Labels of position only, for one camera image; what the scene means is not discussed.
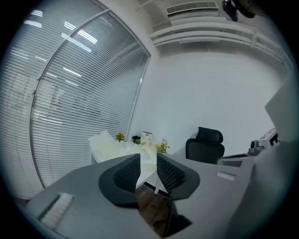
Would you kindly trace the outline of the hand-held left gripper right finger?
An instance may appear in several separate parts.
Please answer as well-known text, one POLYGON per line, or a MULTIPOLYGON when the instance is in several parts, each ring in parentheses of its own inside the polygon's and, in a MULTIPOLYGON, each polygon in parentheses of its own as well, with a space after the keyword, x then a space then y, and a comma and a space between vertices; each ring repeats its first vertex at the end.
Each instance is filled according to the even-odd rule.
POLYGON ((195 170, 162 153, 157 154, 157 175, 173 200, 189 198, 200 184, 195 170))

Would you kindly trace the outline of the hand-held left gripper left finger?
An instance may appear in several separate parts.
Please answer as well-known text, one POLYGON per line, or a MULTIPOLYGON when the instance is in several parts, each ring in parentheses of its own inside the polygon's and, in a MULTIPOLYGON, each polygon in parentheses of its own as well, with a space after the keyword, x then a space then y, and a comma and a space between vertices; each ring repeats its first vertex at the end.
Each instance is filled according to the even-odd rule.
POLYGON ((108 167, 98 180, 103 196, 118 207, 137 207, 135 191, 141 175, 140 154, 114 158, 105 161, 105 165, 108 167))

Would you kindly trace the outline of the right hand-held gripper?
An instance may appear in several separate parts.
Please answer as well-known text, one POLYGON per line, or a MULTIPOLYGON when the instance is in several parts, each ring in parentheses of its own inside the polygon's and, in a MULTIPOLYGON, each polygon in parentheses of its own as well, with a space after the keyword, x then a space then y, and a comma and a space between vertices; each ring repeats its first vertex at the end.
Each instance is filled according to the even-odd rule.
POLYGON ((276 146, 280 142, 275 128, 268 131, 258 140, 251 142, 247 153, 223 156, 217 159, 217 165, 240 167, 242 162, 251 157, 258 156, 264 150, 276 146))

